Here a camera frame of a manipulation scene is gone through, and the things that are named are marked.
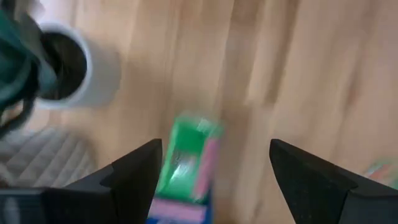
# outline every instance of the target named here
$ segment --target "white bucket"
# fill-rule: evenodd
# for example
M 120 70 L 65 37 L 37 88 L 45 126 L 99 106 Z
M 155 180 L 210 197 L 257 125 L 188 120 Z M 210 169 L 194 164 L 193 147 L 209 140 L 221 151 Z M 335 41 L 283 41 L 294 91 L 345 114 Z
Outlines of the white bucket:
M 44 109 L 66 109 L 102 106 L 112 101 L 119 89 L 121 75 L 118 55 L 100 49 L 67 25 L 44 22 L 39 26 L 43 32 L 65 35 L 80 46 L 86 58 L 86 74 L 80 86 L 70 96 L 60 100 L 38 97 L 36 105 Z

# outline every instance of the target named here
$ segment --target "quilted fabric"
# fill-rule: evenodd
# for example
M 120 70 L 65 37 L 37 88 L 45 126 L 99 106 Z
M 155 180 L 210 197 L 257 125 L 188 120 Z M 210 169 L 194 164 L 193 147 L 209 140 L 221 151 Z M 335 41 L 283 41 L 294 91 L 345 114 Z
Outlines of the quilted fabric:
M 86 141 L 65 130 L 14 132 L 0 141 L 0 182 L 63 187 L 95 171 L 91 152 Z

